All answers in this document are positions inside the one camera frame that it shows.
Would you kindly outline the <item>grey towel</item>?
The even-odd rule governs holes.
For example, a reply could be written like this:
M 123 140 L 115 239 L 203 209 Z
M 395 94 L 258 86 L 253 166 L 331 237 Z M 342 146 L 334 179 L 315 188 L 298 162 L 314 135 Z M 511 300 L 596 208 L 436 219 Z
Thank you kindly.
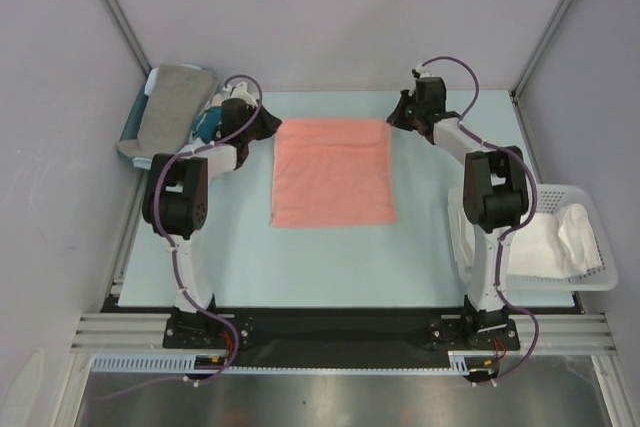
M 173 154 L 187 142 L 191 125 L 217 87 L 215 74 L 183 65 L 162 64 L 133 139 L 116 144 L 128 158 Z

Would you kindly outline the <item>aluminium frame rail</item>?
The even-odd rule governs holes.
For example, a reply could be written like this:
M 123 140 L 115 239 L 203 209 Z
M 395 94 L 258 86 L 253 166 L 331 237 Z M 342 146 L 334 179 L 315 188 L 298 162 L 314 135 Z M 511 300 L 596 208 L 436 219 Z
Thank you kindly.
M 163 345 L 167 314 L 85 314 L 71 347 L 76 351 L 154 351 L 159 349 L 218 349 L 218 338 L 209 346 Z M 613 355 L 616 347 L 601 315 L 526 315 L 512 317 L 508 326 L 494 334 L 478 334 L 471 340 L 456 340 L 461 332 L 459 316 L 429 317 L 424 312 L 374 313 L 363 311 L 248 311 L 229 317 L 230 337 L 248 350 L 275 341 L 310 342 L 316 346 L 338 343 L 399 342 L 428 350 L 485 351 L 539 355 Z

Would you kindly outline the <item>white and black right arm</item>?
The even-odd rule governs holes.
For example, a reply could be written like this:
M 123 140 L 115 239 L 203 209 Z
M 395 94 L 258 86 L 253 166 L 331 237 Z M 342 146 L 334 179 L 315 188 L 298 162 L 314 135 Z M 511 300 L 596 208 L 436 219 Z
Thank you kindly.
M 462 206 L 474 229 L 471 279 L 455 335 L 471 348 L 481 349 L 508 326 L 504 283 L 515 232 L 525 215 L 532 215 L 527 182 L 531 173 L 517 147 L 496 146 L 472 132 L 461 116 L 446 109 L 444 80 L 419 76 L 415 87 L 400 93 L 387 118 L 398 129 L 417 132 L 445 150 L 463 167 Z

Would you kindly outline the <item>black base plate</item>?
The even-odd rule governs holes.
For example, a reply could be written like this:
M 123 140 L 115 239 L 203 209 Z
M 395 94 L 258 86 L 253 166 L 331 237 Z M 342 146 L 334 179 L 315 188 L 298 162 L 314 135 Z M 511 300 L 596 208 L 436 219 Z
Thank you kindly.
M 401 370 L 442 367 L 450 352 L 516 353 L 535 327 L 582 315 L 577 304 L 509 308 L 507 325 L 486 330 L 460 307 L 215 309 L 212 315 L 175 308 L 119 307 L 108 301 L 83 322 L 97 345 L 124 351 L 238 351 L 237 367 Z

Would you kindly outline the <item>teal and beige towel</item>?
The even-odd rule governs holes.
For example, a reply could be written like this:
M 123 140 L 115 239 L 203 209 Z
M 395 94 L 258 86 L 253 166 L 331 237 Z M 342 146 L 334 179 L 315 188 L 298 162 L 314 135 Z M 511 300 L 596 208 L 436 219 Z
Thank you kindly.
M 213 140 L 221 122 L 224 100 L 221 94 L 216 94 L 205 103 L 192 123 L 190 133 L 192 141 L 200 140 L 203 143 L 209 143 Z

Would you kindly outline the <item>white perforated plastic basket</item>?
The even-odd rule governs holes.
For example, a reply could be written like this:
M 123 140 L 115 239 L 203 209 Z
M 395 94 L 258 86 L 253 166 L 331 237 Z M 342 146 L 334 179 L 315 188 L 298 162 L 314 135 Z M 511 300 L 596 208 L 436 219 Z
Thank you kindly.
M 448 194 L 453 256 L 461 281 L 475 297 L 496 290 L 610 291 L 618 274 L 590 196 L 568 185 L 539 184 L 533 214 L 516 228 L 491 233 L 463 210 L 463 193 Z

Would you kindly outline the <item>teal plastic tray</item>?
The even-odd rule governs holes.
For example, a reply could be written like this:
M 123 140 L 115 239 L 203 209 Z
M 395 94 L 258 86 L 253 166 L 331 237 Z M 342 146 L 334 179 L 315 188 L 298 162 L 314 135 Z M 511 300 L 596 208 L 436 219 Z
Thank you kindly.
M 155 140 L 153 129 L 159 125 L 153 111 L 145 115 L 150 94 L 155 87 L 158 69 L 153 69 L 139 89 L 130 109 L 121 136 L 115 144 L 118 155 L 134 168 L 149 170 L 154 156 Z

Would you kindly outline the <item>white towel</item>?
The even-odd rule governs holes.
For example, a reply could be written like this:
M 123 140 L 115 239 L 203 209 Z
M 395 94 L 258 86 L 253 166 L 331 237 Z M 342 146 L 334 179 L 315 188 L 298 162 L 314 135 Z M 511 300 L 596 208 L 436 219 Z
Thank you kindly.
M 449 225 L 461 280 L 471 278 L 475 235 L 462 205 L 450 201 Z M 564 280 L 603 265 L 585 207 L 573 203 L 558 213 L 537 213 L 512 239 L 507 274 Z

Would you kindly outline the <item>pink towel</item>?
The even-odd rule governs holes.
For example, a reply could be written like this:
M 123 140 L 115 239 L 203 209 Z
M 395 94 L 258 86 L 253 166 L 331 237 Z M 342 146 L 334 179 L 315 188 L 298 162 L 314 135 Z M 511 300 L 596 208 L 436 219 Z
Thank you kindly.
M 275 137 L 272 225 L 392 224 L 391 127 L 379 119 L 289 119 Z

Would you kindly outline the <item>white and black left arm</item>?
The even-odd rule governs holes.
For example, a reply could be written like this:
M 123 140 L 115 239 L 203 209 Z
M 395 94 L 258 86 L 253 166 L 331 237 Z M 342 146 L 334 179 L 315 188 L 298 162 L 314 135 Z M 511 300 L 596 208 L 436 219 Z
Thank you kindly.
M 273 137 L 282 120 L 257 101 L 216 96 L 196 116 L 190 142 L 156 154 L 143 198 L 143 220 L 164 241 L 176 286 L 163 345 L 208 347 L 231 327 L 216 314 L 213 288 L 194 259 L 194 235 L 208 216 L 209 182 L 242 167 L 249 145 Z

